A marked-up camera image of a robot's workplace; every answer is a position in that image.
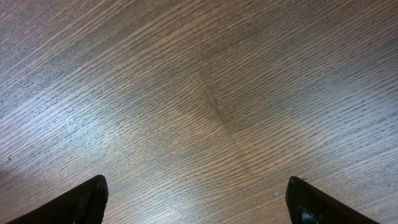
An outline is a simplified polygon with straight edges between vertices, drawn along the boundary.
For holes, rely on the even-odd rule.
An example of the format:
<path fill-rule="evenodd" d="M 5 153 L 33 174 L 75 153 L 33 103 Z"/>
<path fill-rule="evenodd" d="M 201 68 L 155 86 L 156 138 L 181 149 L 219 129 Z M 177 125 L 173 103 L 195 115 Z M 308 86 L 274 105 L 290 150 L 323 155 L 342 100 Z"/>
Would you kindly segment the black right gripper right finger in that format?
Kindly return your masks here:
<path fill-rule="evenodd" d="M 378 224 L 296 176 L 289 178 L 285 202 L 293 224 Z"/>

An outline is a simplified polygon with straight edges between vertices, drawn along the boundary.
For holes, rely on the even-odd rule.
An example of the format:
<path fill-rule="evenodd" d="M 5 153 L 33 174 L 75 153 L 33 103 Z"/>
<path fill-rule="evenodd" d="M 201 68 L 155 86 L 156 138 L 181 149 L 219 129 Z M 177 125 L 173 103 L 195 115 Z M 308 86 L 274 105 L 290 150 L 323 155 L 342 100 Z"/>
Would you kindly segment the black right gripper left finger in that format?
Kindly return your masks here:
<path fill-rule="evenodd" d="M 96 175 L 9 224 L 101 224 L 108 197 L 105 176 Z"/>

